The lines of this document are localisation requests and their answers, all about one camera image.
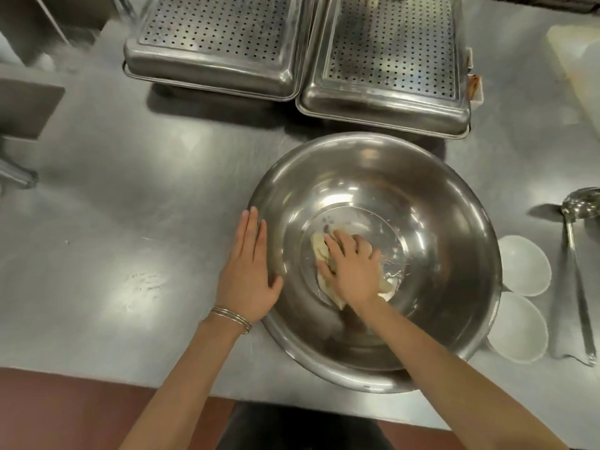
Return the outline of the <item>perforated steel tray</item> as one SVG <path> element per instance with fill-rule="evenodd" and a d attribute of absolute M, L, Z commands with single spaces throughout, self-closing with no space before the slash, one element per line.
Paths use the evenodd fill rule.
<path fill-rule="evenodd" d="M 131 78 L 287 102 L 304 77 L 317 0 L 148 0 L 124 44 Z"/>
<path fill-rule="evenodd" d="M 462 0 L 317 0 L 306 116 L 460 139 L 469 134 Z"/>

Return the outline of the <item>person's right hand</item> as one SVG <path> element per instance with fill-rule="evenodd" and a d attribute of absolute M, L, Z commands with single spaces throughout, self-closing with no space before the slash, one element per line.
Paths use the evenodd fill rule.
<path fill-rule="evenodd" d="M 380 251 L 360 235 L 335 230 L 324 234 L 335 271 L 319 262 L 318 268 L 336 293 L 358 314 L 379 298 Z"/>

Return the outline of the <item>grey metal box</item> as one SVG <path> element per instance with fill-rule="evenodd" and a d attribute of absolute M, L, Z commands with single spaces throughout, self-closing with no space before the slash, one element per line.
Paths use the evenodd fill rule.
<path fill-rule="evenodd" d="M 0 138 L 37 140 L 64 93 L 61 86 L 0 78 Z"/>

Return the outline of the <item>white ceramic bowl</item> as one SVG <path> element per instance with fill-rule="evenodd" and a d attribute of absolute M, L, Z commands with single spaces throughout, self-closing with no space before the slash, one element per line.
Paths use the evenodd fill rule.
<path fill-rule="evenodd" d="M 518 295 L 535 297 L 547 291 L 552 271 L 544 251 L 531 240 L 506 235 L 498 241 L 503 285 Z"/>
<path fill-rule="evenodd" d="M 494 353 L 513 363 L 535 363 L 548 348 L 546 320 L 526 297 L 502 292 L 486 344 Z"/>

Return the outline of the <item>large steel mixing bowl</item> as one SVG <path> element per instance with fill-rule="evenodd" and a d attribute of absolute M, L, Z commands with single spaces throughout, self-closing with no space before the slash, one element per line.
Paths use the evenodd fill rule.
<path fill-rule="evenodd" d="M 284 279 L 266 331 L 300 366 L 365 393 L 415 386 L 386 344 L 318 283 L 311 238 L 341 229 L 382 253 L 382 296 L 468 361 L 490 332 L 502 289 L 496 234 L 454 170 L 401 138 L 331 134 L 304 143 L 262 177 L 249 206 L 267 224 L 267 265 Z"/>

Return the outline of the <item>white cutting board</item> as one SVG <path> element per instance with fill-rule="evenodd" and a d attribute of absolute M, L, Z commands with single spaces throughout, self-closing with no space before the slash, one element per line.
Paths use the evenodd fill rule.
<path fill-rule="evenodd" d="M 600 137 L 600 26 L 554 25 L 546 40 L 558 75 Z"/>

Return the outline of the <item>person's left hand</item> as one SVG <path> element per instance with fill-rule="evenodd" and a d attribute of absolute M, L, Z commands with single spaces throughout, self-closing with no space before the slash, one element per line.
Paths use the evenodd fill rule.
<path fill-rule="evenodd" d="M 273 283 L 267 267 L 267 226 L 259 219 L 259 232 L 254 251 L 257 275 L 247 267 L 247 222 L 249 210 L 244 210 L 238 222 L 227 262 L 221 270 L 215 307 L 236 314 L 249 325 L 254 325 L 273 308 L 266 302 L 267 289 Z"/>

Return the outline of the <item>person's left forearm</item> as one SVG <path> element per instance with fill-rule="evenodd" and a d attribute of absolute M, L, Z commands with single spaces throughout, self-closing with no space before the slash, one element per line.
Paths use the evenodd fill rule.
<path fill-rule="evenodd" d="M 119 450 L 187 450 L 211 388 L 246 326 L 211 313 Z"/>

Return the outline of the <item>cream wiping cloth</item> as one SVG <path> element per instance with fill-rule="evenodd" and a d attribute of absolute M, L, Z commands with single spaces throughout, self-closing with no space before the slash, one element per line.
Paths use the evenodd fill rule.
<path fill-rule="evenodd" d="M 311 235 L 311 246 L 316 260 L 324 262 L 331 274 L 334 275 L 337 271 L 337 266 L 334 257 L 331 255 L 329 247 L 326 245 L 324 233 L 313 233 Z M 327 278 L 322 275 L 320 270 L 317 270 L 316 278 L 320 291 L 327 296 L 338 307 L 339 310 L 343 310 L 347 303 L 339 296 L 335 288 L 329 284 Z M 389 301 L 395 293 L 398 284 L 398 279 L 392 279 L 392 281 L 389 281 L 385 277 L 382 267 L 380 266 L 378 294 L 386 301 Z"/>

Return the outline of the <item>person's right forearm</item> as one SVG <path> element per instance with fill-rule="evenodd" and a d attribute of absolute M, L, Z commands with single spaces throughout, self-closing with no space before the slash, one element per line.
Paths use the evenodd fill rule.
<path fill-rule="evenodd" d="M 386 342 L 467 450 L 570 450 L 529 410 L 382 297 L 347 301 Z"/>

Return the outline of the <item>steel ladle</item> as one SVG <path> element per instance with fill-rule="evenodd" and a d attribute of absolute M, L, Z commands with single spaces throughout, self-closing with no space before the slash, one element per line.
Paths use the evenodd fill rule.
<path fill-rule="evenodd" d="M 586 367 L 598 364 L 598 351 L 584 280 L 577 256 L 575 223 L 600 218 L 600 187 L 569 193 L 561 203 L 562 240 L 555 295 L 550 309 L 550 354 Z"/>

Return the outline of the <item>person's dark clothing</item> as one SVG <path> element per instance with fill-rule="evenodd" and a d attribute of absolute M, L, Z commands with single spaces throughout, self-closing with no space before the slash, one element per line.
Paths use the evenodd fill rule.
<path fill-rule="evenodd" d="M 373 419 L 239 401 L 215 450 L 395 450 Z"/>

